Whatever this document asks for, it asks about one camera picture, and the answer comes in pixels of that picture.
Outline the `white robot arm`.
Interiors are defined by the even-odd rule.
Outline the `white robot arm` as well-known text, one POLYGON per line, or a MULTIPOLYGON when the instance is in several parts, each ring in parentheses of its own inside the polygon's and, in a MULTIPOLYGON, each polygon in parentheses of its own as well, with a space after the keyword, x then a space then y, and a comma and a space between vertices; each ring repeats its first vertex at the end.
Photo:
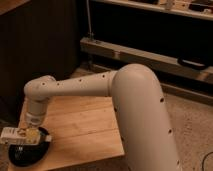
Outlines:
POLYGON ((27 82, 24 93, 29 127, 43 123, 54 96, 110 97, 129 170, 182 171, 160 82, 144 65, 60 81, 42 76, 27 82))

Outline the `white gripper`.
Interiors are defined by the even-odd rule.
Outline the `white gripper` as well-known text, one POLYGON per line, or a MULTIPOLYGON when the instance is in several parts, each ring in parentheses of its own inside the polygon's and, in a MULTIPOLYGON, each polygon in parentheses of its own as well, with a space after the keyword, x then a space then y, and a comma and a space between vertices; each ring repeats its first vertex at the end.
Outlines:
MULTIPOLYGON (((28 127, 39 127, 44 122, 44 115, 34 115, 27 113, 25 115, 26 125, 28 127)), ((22 137, 26 136, 28 143, 36 143, 39 140, 39 130, 34 128, 19 128, 18 134, 22 137)))

